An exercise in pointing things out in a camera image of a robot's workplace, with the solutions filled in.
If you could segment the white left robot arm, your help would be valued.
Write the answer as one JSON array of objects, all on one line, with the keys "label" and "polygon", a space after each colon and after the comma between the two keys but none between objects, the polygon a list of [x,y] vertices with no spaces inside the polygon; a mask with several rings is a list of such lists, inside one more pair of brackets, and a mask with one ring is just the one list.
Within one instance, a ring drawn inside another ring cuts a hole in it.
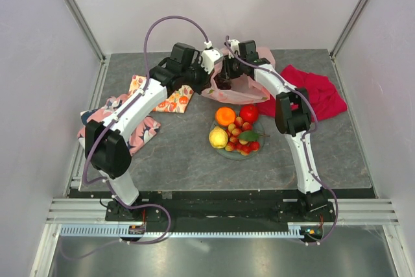
[{"label": "white left robot arm", "polygon": [[92,165],[110,185],[115,199],[121,204],[120,214],[129,221],[140,218],[142,205],[136,201],[139,191],[128,168],[132,156],[128,140],[146,116],[182,86],[195,93],[209,87],[222,53],[212,47],[197,51],[177,43],[170,56],[149,71],[150,77],[114,113],[97,122],[91,120],[85,129],[84,151],[86,166]]}]

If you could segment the yellow fake pear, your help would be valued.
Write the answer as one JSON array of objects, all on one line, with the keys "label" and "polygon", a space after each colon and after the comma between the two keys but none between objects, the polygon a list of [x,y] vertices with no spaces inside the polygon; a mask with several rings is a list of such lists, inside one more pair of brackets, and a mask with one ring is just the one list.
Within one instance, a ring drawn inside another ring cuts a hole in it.
[{"label": "yellow fake pear", "polygon": [[223,149],[228,144],[227,132],[219,127],[215,126],[209,133],[209,143],[214,149]]}]

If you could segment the red fake apple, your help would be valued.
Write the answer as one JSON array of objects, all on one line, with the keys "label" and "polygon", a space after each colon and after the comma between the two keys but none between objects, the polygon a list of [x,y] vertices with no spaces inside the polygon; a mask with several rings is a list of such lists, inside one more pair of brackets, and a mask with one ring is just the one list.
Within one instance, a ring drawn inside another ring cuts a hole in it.
[{"label": "red fake apple", "polygon": [[242,106],[242,108],[239,111],[239,116],[243,119],[244,122],[249,122],[253,124],[259,118],[259,111],[256,105],[247,104]]}]

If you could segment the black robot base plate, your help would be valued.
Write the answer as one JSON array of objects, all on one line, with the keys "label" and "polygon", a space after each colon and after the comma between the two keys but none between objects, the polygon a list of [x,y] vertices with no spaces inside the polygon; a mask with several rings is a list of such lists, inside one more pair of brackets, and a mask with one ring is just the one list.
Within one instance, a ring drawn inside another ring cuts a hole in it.
[{"label": "black robot base plate", "polygon": [[296,190],[242,191],[144,191],[133,203],[144,208],[127,209],[116,200],[106,205],[106,221],[160,222],[179,218],[238,217],[288,222],[335,220],[335,206],[326,190],[316,195],[300,195]]}]

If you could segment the red yellow fake fruit bunch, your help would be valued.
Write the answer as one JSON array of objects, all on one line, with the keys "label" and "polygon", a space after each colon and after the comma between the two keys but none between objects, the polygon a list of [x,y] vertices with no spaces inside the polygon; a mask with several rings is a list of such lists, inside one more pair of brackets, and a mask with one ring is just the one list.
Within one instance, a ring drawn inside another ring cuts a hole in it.
[{"label": "red yellow fake fruit bunch", "polygon": [[234,123],[228,125],[226,129],[229,138],[228,144],[224,147],[225,153],[247,157],[258,152],[268,135],[257,126],[258,123],[244,122],[240,116],[237,116]]}]

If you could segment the grey-green round plate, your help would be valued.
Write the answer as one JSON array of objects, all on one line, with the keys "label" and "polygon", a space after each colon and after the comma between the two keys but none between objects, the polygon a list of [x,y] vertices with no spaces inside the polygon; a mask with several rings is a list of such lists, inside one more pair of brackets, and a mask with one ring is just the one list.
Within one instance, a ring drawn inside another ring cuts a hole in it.
[{"label": "grey-green round plate", "polygon": [[232,123],[222,126],[212,122],[208,141],[214,151],[231,160],[244,160],[255,156],[265,144],[265,128],[261,122]]}]

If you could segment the pink plastic bag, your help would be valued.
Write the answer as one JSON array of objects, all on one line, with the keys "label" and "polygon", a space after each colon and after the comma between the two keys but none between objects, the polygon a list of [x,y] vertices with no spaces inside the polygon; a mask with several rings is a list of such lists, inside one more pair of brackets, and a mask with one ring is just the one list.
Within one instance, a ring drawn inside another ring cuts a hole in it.
[{"label": "pink plastic bag", "polygon": [[211,86],[202,91],[202,96],[226,104],[255,104],[269,100],[270,93],[260,83],[249,76],[242,75],[239,78],[231,79],[228,90],[219,87],[215,79],[222,72],[223,61],[228,59],[229,51],[221,49],[222,60],[215,65],[215,71],[211,77]]}]

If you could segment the purple fake grape bunch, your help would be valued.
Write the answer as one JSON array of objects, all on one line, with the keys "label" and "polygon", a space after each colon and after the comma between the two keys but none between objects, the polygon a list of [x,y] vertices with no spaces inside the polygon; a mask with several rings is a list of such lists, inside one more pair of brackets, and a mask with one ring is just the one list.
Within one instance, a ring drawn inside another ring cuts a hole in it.
[{"label": "purple fake grape bunch", "polygon": [[230,90],[231,89],[231,80],[216,76],[214,78],[215,83],[220,90]]}]

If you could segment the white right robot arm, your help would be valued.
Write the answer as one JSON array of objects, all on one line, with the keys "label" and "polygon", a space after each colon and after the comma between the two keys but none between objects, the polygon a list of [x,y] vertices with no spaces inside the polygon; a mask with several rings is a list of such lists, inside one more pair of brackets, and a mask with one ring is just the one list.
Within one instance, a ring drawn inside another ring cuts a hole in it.
[{"label": "white right robot arm", "polygon": [[317,117],[309,103],[308,91],[284,79],[265,58],[260,58],[255,41],[239,42],[226,37],[229,57],[235,59],[232,70],[245,73],[260,83],[276,101],[275,124],[287,140],[297,175],[298,216],[312,221],[327,206],[328,199],[318,177],[311,148],[311,132]]}]

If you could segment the orange fake mandarin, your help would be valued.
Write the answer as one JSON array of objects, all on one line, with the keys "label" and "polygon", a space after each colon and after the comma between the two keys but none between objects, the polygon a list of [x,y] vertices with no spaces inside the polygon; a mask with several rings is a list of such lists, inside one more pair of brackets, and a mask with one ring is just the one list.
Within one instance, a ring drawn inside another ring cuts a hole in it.
[{"label": "orange fake mandarin", "polygon": [[215,112],[215,120],[220,126],[228,126],[234,123],[236,117],[235,111],[227,106],[223,106]]}]

